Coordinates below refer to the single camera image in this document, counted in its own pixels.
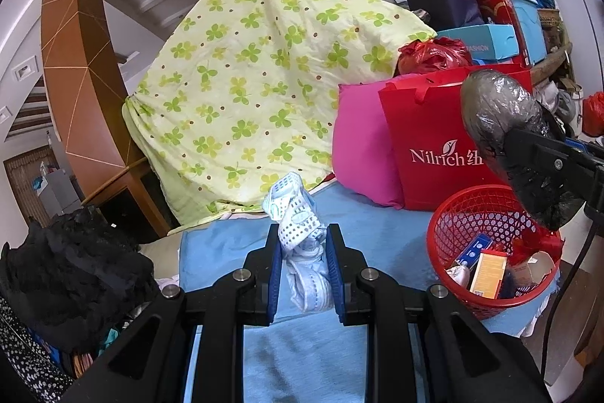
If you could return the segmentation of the green clover patterned quilt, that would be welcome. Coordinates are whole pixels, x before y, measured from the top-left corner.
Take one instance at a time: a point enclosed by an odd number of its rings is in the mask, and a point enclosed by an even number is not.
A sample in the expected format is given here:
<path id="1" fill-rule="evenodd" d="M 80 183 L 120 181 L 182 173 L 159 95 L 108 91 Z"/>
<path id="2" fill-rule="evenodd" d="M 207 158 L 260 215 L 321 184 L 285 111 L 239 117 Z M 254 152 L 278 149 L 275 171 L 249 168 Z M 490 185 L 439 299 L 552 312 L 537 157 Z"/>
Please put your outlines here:
<path id="1" fill-rule="evenodd" d="M 383 0 L 199 0 L 123 118 L 180 226 L 257 211 L 286 173 L 331 173 L 342 85 L 390 78 L 402 46 L 434 37 Z"/>

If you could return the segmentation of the red gift box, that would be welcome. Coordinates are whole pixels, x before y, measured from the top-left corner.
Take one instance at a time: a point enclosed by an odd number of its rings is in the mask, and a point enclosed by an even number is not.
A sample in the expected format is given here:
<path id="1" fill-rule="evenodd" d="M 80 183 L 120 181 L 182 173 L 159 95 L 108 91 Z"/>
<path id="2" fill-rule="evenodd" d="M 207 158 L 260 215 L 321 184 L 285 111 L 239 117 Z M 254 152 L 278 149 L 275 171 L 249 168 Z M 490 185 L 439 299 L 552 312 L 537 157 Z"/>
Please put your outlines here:
<path id="1" fill-rule="evenodd" d="M 512 25 L 518 43 L 519 54 L 512 57 L 522 68 L 530 67 L 530 60 L 521 24 L 511 0 L 476 0 L 484 19 L 491 19 L 497 25 Z"/>

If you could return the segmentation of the pink pillow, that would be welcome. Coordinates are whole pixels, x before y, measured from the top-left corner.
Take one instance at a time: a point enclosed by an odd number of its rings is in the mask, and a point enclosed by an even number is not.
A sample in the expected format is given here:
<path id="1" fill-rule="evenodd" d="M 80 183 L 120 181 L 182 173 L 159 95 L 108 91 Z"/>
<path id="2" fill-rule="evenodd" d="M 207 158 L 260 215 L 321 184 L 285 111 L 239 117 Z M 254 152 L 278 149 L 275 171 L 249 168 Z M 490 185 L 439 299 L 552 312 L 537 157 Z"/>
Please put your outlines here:
<path id="1" fill-rule="evenodd" d="M 365 196 L 377 205 L 434 211 L 437 207 L 421 172 L 411 164 L 403 169 L 416 180 L 405 189 L 400 181 L 397 154 L 415 149 L 430 149 L 434 138 L 420 126 L 415 116 L 402 120 L 391 134 L 379 91 L 386 80 L 339 86 L 339 110 L 334 124 L 332 167 L 337 180 L 346 188 Z"/>

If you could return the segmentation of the white blue wrapper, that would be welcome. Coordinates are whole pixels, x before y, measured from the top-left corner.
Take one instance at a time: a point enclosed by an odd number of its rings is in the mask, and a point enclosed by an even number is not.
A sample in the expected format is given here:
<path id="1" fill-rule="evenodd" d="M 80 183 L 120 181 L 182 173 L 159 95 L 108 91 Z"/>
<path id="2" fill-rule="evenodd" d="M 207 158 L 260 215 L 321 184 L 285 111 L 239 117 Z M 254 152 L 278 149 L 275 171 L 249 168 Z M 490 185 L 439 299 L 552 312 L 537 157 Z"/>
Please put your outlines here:
<path id="1" fill-rule="evenodd" d="M 270 186 L 262 207 L 277 224 L 292 303 L 303 313 L 332 309 L 327 226 L 319 220 L 301 177 L 290 172 L 279 178 Z"/>

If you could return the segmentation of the red white small carton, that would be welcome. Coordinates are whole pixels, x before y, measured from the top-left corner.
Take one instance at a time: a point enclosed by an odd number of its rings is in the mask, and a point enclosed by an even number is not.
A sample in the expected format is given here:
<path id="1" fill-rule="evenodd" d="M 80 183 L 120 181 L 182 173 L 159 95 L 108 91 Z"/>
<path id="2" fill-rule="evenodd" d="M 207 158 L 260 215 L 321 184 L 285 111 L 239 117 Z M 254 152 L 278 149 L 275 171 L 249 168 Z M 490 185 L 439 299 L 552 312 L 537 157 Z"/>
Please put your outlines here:
<path id="1" fill-rule="evenodd" d="M 499 295 L 507 267 L 508 256 L 498 250 L 482 250 L 470 284 L 470 292 L 485 299 Z"/>

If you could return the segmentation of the red plastic bag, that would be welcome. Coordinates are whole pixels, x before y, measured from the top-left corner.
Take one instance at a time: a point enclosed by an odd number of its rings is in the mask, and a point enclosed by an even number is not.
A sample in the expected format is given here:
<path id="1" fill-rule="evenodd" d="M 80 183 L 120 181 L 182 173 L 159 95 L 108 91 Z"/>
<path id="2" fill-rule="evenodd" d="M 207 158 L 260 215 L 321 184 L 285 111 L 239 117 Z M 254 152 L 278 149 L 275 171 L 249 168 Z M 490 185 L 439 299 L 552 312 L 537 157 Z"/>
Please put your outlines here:
<path id="1" fill-rule="evenodd" d="M 399 49 L 394 75 L 429 74 L 473 65 L 463 41 L 446 37 L 414 40 Z"/>

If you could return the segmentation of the black white dotted garment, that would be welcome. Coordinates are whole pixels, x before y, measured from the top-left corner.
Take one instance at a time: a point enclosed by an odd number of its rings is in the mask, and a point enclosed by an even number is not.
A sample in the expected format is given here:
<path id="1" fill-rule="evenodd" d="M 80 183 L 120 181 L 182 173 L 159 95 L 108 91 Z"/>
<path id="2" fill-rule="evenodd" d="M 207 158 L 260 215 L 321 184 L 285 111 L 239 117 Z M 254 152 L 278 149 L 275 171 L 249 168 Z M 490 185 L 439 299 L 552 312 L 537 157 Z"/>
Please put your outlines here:
<path id="1" fill-rule="evenodd" d="M 74 380 L 51 359 L 1 299 L 1 353 L 36 402 L 59 402 Z"/>

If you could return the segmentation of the light blue cardboard box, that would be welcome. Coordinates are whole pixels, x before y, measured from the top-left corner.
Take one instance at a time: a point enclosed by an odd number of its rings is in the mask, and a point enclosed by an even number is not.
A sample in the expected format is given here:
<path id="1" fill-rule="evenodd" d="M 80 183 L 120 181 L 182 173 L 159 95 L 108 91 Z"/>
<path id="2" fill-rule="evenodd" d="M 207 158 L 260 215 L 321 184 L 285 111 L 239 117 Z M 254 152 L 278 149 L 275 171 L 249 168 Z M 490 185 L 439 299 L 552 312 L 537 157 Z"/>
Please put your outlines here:
<path id="1" fill-rule="evenodd" d="M 508 60 L 520 52 L 512 25 L 484 23 L 483 25 L 461 26 L 455 29 L 443 29 L 437 35 L 451 40 L 461 40 L 475 60 Z"/>

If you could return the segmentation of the white tube package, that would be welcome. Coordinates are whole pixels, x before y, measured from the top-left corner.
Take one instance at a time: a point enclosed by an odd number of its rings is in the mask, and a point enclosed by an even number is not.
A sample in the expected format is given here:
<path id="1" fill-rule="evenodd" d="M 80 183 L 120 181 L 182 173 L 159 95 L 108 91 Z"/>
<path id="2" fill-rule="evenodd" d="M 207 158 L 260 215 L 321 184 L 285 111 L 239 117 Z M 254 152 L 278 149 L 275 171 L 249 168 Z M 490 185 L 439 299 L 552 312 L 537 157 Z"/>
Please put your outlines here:
<path id="1" fill-rule="evenodd" d="M 487 250 L 493 245 L 493 240 L 486 234 L 475 236 L 467 247 L 453 260 L 453 264 L 446 270 L 448 276 L 461 287 L 468 287 L 472 271 L 478 263 L 482 250 Z"/>

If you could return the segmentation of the red mesh trash basket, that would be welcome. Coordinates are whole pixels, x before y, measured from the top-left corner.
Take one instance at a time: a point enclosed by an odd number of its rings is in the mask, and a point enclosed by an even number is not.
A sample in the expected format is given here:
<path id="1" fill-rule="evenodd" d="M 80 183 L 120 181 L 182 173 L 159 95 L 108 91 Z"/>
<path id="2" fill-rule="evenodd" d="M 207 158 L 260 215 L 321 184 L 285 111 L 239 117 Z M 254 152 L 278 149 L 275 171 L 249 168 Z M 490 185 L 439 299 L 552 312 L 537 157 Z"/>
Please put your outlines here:
<path id="1" fill-rule="evenodd" d="M 536 299 L 553 284 L 563 239 L 505 185 L 466 188 L 439 205 L 426 236 L 441 283 L 479 319 Z"/>

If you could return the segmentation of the blue blanket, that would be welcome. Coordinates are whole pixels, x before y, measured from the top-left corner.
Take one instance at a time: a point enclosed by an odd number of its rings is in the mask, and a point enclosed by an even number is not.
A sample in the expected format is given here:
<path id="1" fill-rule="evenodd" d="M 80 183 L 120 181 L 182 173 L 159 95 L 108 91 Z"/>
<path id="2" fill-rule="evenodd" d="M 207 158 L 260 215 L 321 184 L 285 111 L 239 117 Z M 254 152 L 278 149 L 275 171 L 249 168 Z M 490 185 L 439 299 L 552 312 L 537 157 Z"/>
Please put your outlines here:
<path id="1" fill-rule="evenodd" d="M 404 286 L 436 282 L 426 249 L 428 212 L 384 208 L 341 184 L 313 197 L 318 217 L 339 225 L 347 247 Z M 179 282 L 186 292 L 211 286 L 265 243 L 269 218 L 216 221 L 181 238 Z M 327 262 L 299 256 L 282 264 L 276 318 L 247 327 L 243 398 L 247 402 L 362 402 L 367 382 L 364 326 L 343 326 L 333 306 Z"/>

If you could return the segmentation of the black plastic bag trash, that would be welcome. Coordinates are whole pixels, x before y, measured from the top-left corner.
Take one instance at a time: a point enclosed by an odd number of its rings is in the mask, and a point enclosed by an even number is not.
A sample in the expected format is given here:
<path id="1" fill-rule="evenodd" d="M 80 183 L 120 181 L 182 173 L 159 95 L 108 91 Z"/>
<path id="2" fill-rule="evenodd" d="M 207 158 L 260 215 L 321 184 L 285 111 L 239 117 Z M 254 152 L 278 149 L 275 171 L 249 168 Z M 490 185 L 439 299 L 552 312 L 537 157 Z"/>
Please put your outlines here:
<path id="1" fill-rule="evenodd" d="M 516 79 L 494 69 L 467 76 L 462 119 L 480 156 L 513 189 L 526 212 L 551 231 L 560 229 L 584 200 L 569 188 L 548 156 L 563 134 L 552 114 Z"/>

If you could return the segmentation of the brown wooden pillar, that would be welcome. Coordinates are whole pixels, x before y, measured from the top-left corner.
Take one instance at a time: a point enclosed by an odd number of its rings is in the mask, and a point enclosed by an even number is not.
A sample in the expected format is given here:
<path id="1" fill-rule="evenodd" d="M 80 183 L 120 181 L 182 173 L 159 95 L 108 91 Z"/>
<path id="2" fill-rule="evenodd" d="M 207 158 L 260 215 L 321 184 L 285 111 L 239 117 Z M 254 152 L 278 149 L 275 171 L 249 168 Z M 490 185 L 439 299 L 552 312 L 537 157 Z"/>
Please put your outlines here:
<path id="1" fill-rule="evenodd" d="M 170 224 L 148 188 L 151 166 L 132 140 L 127 97 L 103 0 L 42 0 L 43 76 L 54 127 L 84 201 L 138 230 L 141 242 Z"/>

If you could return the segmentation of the red Nilrich shopping bag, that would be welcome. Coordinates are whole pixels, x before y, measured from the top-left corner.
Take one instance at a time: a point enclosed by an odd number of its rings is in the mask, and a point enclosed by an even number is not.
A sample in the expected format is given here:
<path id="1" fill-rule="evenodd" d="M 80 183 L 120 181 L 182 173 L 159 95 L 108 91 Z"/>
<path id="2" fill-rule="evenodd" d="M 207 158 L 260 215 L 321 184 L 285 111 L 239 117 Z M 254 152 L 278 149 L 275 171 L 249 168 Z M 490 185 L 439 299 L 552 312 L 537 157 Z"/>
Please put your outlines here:
<path id="1" fill-rule="evenodd" d="M 478 69 L 399 76 L 379 91 L 403 208 L 434 211 L 463 189 L 502 182 L 484 163 L 463 123 L 461 87 Z"/>

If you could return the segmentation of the blue plastic storage bin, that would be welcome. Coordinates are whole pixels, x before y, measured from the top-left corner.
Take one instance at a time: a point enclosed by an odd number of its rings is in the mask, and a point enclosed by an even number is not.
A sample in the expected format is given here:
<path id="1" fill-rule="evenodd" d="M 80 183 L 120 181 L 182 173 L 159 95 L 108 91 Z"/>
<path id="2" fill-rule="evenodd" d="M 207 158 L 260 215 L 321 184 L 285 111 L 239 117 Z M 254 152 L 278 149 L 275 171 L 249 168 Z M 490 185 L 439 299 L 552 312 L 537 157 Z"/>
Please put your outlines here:
<path id="1" fill-rule="evenodd" d="M 531 65 L 537 65 L 547 56 L 538 5 L 531 0 L 511 0 L 526 44 Z"/>

